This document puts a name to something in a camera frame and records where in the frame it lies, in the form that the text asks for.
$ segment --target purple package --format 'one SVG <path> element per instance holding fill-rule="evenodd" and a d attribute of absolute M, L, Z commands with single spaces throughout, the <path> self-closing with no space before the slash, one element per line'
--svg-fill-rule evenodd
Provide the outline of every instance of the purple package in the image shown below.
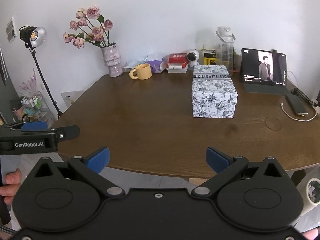
<path fill-rule="evenodd" d="M 146 63 L 150 64 L 152 73 L 161 73 L 166 68 L 164 59 L 162 61 L 161 60 L 150 60 L 150 61 L 146 61 Z"/>

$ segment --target lamp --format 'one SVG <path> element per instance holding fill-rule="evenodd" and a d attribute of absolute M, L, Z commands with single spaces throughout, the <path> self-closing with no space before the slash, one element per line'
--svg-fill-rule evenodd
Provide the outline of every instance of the lamp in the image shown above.
<path fill-rule="evenodd" d="M 33 27 L 33 26 L 23 26 L 19 29 L 20 31 L 20 39 L 24 41 L 26 48 L 28 48 L 32 54 L 32 57 L 36 63 L 38 72 L 40 74 L 40 77 L 42 79 L 42 82 L 45 86 L 45 89 L 47 90 L 49 97 L 54 105 L 54 107 L 56 108 L 57 112 L 58 112 L 58 118 L 62 115 L 62 112 L 60 111 L 60 109 L 57 106 L 57 102 L 53 99 L 49 87 L 47 85 L 47 83 L 44 80 L 44 77 L 42 75 L 42 72 L 40 70 L 38 61 L 36 59 L 36 51 L 34 50 L 35 48 L 39 47 L 45 40 L 46 36 L 47 36 L 47 32 L 45 30 L 45 28 L 43 27 Z"/>

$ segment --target tablet screen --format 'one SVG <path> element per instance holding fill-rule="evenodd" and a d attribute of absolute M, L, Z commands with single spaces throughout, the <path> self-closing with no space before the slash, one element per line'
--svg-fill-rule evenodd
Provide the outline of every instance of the tablet screen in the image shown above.
<path fill-rule="evenodd" d="M 245 83 L 286 86 L 285 54 L 257 49 L 242 49 L 242 75 Z"/>

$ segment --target tiled floor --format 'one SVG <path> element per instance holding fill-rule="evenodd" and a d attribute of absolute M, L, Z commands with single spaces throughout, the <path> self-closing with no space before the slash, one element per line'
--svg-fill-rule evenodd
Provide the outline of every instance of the tiled floor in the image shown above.
<path fill-rule="evenodd" d="M 62 161 L 60 156 L 57 153 L 46 153 L 46 154 L 33 154 L 33 155 L 22 155 L 19 168 L 22 172 L 23 179 L 31 171 L 33 166 L 42 156 L 49 156 L 53 161 L 59 162 Z M 186 187 L 191 191 L 196 185 L 191 184 L 185 181 L 182 178 L 173 178 L 173 177 L 163 177 L 155 176 L 149 174 L 135 173 L 129 171 L 122 171 L 112 168 L 104 168 L 101 173 L 101 176 L 107 178 L 114 184 L 123 188 L 128 192 L 131 187 L 145 187 L 145 188 L 176 188 L 176 187 Z M 17 223 L 13 213 L 12 215 L 12 228 L 18 230 L 20 228 Z M 320 205 L 314 208 L 312 211 L 300 218 L 296 228 L 300 232 L 307 231 L 316 226 L 320 225 Z"/>

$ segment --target astronaut figurine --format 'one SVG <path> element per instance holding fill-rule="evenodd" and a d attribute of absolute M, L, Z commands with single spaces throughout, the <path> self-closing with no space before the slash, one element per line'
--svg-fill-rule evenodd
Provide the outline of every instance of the astronaut figurine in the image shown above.
<path fill-rule="evenodd" d="M 187 60 L 189 61 L 189 66 L 194 67 L 200 65 L 198 62 L 199 59 L 199 52 L 196 50 L 190 50 L 187 52 Z"/>

